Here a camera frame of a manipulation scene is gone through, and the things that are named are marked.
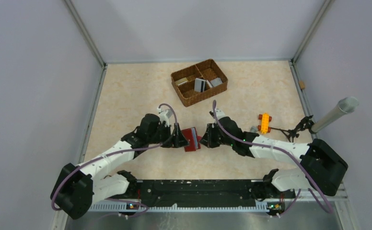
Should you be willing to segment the red leather card holder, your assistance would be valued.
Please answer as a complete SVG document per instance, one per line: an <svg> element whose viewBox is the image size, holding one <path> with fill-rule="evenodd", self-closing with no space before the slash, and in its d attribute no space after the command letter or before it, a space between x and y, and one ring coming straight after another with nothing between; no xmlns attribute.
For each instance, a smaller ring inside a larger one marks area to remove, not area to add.
<svg viewBox="0 0 372 230"><path fill-rule="evenodd" d="M185 152L193 152L201 149L200 140L202 137L198 135L195 127L183 129L181 132L189 142L189 145L184 147Z"/></svg>

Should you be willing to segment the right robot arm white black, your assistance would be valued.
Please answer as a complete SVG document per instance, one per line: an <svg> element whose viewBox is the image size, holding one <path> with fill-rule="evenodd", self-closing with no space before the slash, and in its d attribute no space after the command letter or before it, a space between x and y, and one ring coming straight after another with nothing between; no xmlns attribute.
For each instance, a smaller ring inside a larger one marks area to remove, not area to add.
<svg viewBox="0 0 372 230"><path fill-rule="evenodd" d="M264 176L264 192L269 197L291 189L311 188L326 196L335 196L348 169L348 164L321 139L308 144L274 140L242 131L228 116L207 124L199 142L208 148L230 146L240 156L294 165L293 169L274 169Z"/></svg>

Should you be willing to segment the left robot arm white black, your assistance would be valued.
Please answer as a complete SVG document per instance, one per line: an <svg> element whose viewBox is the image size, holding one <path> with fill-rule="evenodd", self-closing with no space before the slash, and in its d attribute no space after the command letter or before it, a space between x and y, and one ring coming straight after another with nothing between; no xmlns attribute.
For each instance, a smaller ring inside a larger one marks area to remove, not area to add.
<svg viewBox="0 0 372 230"><path fill-rule="evenodd" d="M121 174L110 176L112 170L147 150L188 145L178 123L172 126L157 115L146 114L132 132L105 152L78 165L66 164L51 192L51 207L78 219L99 201L115 195L131 198L137 190L135 183Z"/></svg>

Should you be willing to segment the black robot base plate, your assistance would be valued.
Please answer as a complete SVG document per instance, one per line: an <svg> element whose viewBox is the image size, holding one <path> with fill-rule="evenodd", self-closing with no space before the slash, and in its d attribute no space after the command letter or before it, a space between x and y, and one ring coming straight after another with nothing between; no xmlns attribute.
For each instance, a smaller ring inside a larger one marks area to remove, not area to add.
<svg viewBox="0 0 372 230"><path fill-rule="evenodd" d="M261 180L143 180L131 182L113 199L134 199L148 207L253 207L262 201L295 198Z"/></svg>

